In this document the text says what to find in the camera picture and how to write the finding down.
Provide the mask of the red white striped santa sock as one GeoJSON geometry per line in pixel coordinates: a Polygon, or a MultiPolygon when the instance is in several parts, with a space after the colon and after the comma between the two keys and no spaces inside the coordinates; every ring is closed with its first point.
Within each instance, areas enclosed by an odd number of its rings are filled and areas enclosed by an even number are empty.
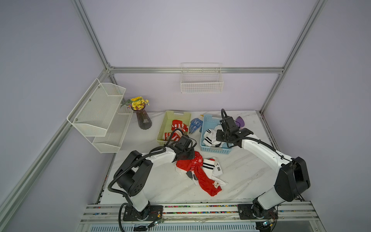
{"type": "Polygon", "coordinates": [[[174,131],[175,129],[180,129],[183,133],[186,133],[186,132],[188,132],[188,125],[184,124],[180,120],[175,119],[175,120],[172,121],[171,129],[172,129],[172,131],[174,131]]]}

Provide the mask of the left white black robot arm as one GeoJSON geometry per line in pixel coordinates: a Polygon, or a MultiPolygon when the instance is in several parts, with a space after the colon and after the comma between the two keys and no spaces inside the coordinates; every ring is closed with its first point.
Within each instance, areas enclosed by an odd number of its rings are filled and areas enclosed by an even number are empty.
{"type": "Polygon", "coordinates": [[[141,231],[148,231],[163,222],[163,206],[152,206],[145,196],[143,188],[153,166],[195,158],[196,140],[185,135],[180,129],[175,129],[171,136],[176,132],[181,133],[178,141],[167,140],[165,145],[156,147],[146,154],[137,150],[132,151],[115,172],[113,180],[108,184],[108,191],[120,194],[126,199],[126,202],[121,204],[118,212],[120,231],[124,231],[122,221],[125,219],[152,220],[147,226],[141,225],[139,227],[141,231]]]}

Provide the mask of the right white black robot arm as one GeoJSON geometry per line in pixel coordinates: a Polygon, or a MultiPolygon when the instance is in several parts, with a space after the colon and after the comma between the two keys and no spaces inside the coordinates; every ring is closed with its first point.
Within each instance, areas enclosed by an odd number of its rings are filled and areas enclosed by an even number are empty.
{"type": "Polygon", "coordinates": [[[255,198],[248,210],[242,211],[247,213],[249,218],[263,219],[269,216],[276,206],[283,202],[292,202],[310,188],[304,159],[285,155],[257,138],[251,130],[238,127],[225,109],[221,109],[220,124],[222,129],[216,133],[218,142],[225,142],[228,148],[240,147],[253,153],[277,174],[274,186],[255,198]]]}

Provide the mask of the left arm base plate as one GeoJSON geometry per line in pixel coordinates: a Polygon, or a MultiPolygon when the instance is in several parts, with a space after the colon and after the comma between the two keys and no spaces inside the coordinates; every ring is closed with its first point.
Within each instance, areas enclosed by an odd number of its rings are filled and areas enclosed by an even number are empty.
{"type": "Polygon", "coordinates": [[[154,221],[162,217],[164,206],[149,205],[143,211],[137,211],[133,206],[126,206],[122,212],[123,221],[154,221]]]}

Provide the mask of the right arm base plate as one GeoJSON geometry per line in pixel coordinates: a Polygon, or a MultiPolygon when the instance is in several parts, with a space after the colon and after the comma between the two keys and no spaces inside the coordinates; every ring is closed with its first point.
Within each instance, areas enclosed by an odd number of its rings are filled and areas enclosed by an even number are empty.
{"type": "Polygon", "coordinates": [[[277,213],[273,207],[266,210],[256,204],[238,204],[237,208],[241,220],[277,219],[277,213]]]}

